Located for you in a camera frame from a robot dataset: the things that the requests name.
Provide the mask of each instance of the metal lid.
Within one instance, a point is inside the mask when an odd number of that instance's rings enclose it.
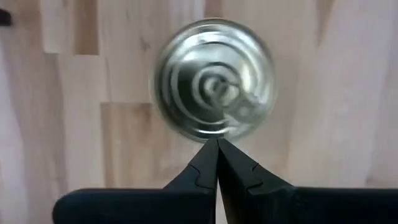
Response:
[[[199,142],[247,134],[276,97],[265,45],[248,28],[223,19],[195,22],[165,46],[154,91],[166,121]]]

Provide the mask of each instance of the can lid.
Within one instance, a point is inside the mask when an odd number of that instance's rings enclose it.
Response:
[[[274,105],[271,56],[242,25],[198,21],[163,49],[154,93],[162,116],[184,136],[236,139],[258,127]]]

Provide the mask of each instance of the round metal lid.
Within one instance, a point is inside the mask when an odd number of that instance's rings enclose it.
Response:
[[[198,21],[163,49],[154,93],[162,116],[184,136],[236,139],[258,127],[274,105],[271,57],[242,25]]]

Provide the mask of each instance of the wooden surface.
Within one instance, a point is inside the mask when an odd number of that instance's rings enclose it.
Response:
[[[274,111],[235,142],[297,185],[398,187],[395,0],[0,0],[0,223],[51,223],[83,187],[161,187],[200,145],[150,93],[190,22],[250,27],[275,62]],[[225,223],[218,197],[217,223]]]

